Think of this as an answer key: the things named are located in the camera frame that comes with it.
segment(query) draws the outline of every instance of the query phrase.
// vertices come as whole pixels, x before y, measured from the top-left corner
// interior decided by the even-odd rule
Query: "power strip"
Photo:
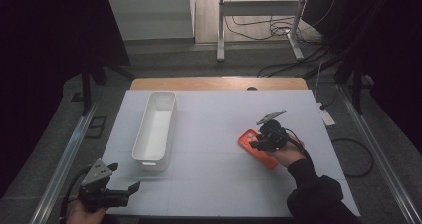
[[[317,109],[319,110],[319,115],[322,117],[323,123],[325,123],[326,127],[334,127],[335,121],[332,119],[331,115],[329,115],[327,110],[321,110],[320,106],[322,103],[316,103]]]

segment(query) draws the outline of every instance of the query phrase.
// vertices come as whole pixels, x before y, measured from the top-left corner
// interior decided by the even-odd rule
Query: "white plastic tray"
[[[164,171],[167,168],[175,116],[175,93],[151,93],[132,152],[132,157],[144,170]]]

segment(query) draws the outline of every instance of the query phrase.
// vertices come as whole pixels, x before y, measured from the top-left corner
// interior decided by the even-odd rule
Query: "white wall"
[[[124,40],[193,38],[190,0],[108,0]]]

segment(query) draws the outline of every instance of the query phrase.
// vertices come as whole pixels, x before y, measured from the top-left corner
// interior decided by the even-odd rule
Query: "white table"
[[[295,132],[313,158],[318,175],[338,180],[343,202],[357,207],[341,170],[311,91],[175,91],[177,121],[166,171],[142,171],[131,157],[151,91],[127,91],[103,162],[118,162],[108,184],[126,189],[141,180],[127,207],[108,213],[154,216],[291,216],[286,205],[296,189],[286,169],[268,170],[237,140],[265,114],[282,109],[276,120]]]

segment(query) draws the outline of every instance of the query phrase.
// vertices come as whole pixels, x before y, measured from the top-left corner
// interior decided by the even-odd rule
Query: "orange object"
[[[239,137],[239,145],[268,169],[271,170],[276,168],[277,164],[279,164],[278,161],[272,157],[267,156],[264,151],[258,151],[257,149],[252,148],[249,144],[250,141],[256,141],[256,135],[258,134],[255,131],[251,129],[247,130],[242,136]]]

